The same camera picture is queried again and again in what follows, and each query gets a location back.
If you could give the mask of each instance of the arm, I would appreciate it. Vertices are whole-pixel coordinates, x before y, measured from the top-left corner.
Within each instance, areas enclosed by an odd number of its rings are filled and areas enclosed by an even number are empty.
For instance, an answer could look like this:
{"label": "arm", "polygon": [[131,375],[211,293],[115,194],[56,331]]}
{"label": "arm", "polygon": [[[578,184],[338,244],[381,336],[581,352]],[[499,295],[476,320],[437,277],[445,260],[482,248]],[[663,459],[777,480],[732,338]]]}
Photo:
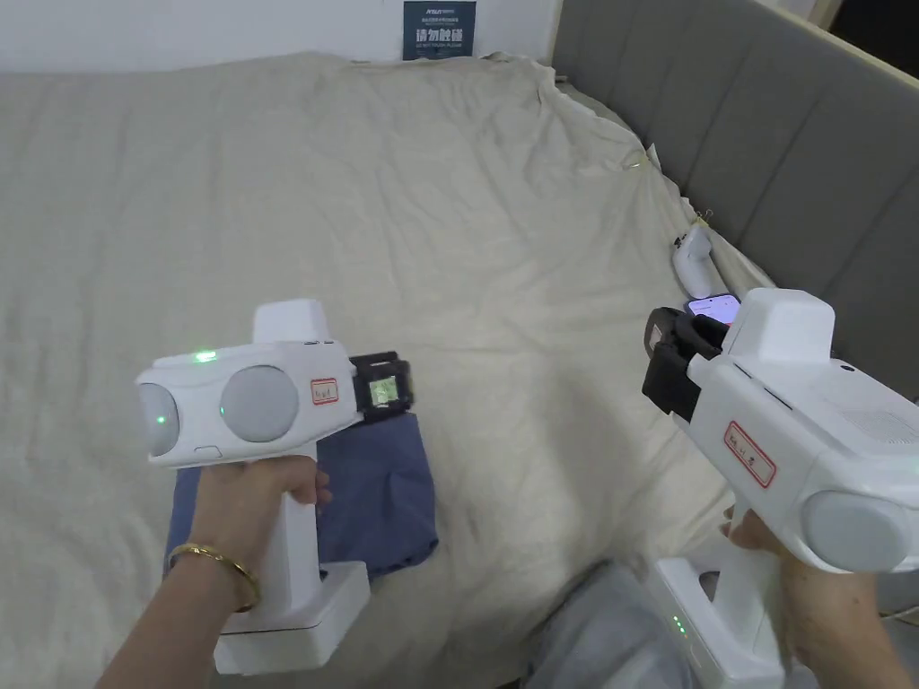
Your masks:
{"label": "arm", "polygon": [[804,564],[752,512],[731,541],[780,558],[786,641],[821,687],[913,689],[880,623],[874,575],[832,574]]}
{"label": "arm", "polygon": [[[309,457],[262,459],[201,471],[189,540],[257,571],[284,493],[327,503],[328,476]],[[248,584],[218,561],[179,556],[96,689],[200,689],[212,669],[217,638],[250,600]]]}
{"label": "arm", "polygon": [[179,559],[97,689],[206,686],[217,637],[243,600],[234,576],[210,558]]}

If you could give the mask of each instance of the black clamp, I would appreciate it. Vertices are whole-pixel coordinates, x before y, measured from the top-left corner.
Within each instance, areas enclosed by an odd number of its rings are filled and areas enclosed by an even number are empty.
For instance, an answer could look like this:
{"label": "black clamp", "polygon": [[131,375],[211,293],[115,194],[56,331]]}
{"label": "black clamp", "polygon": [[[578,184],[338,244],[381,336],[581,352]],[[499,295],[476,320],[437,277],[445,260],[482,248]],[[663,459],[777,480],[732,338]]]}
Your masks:
{"label": "black clamp", "polygon": [[686,374],[696,354],[711,360],[721,353],[728,325],[662,307],[651,312],[644,329],[644,348],[651,358],[641,393],[665,414],[692,421],[699,387]]}

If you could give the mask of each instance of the leg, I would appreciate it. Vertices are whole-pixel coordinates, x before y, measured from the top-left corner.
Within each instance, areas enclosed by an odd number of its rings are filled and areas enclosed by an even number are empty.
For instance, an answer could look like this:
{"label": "leg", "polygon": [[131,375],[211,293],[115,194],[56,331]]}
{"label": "leg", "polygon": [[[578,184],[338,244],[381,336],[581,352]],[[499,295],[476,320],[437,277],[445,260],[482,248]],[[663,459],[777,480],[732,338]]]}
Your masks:
{"label": "leg", "polygon": [[543,631],[527,689],[691,689],[698,686],[647,593],[604,564]]}

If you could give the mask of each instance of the red-bordered label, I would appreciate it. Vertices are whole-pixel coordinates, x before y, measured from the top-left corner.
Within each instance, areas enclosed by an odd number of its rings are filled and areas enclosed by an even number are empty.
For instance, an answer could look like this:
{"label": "red-bordered label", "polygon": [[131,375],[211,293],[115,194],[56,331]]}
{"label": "red-bordered label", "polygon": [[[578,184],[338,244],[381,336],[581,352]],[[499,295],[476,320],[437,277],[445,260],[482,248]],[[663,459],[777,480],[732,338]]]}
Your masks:
{"label": "red-bordered label", "polygon": [[310,381],[312,403],[332,404],[338,401],[338,382],[334,378],[318,378]]}
{"label": "red-bordered label", "polygon": [[724,444],[746,467],[750,475],[756,479],[763,488],[768,488],[772,479],[776,477],[778,469],[775,463],[759,448],[753,438],[737,424],[731,421],[728,430],[724,432]]}

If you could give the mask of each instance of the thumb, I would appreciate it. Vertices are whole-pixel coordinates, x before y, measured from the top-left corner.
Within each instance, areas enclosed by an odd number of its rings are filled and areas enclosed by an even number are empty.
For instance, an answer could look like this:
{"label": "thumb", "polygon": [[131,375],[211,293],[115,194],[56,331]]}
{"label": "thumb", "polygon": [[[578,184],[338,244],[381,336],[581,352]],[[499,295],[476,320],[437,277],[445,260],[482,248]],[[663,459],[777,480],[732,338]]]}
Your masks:
{"label": "thumb", "polygon": [[767,550],[776,555],[781,555],[785,551],[781,541],[753,510],[748,510],[743,515],[742,522],[731,530],[729,538],[738,548]]}

